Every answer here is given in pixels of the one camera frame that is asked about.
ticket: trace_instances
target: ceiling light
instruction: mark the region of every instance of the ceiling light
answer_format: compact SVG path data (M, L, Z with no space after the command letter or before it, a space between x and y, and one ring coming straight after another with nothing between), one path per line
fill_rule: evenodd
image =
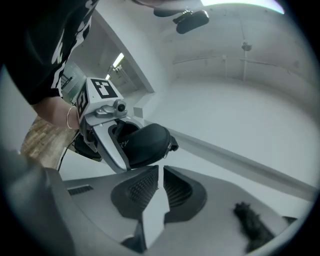
M248 4L261 6L284 14L285 11L275 0L201 0L203 6L212 6L218 4Z
M120 53L119 56L114 61L113 66L116 68L123 58L124 58L124 55L122 53Z

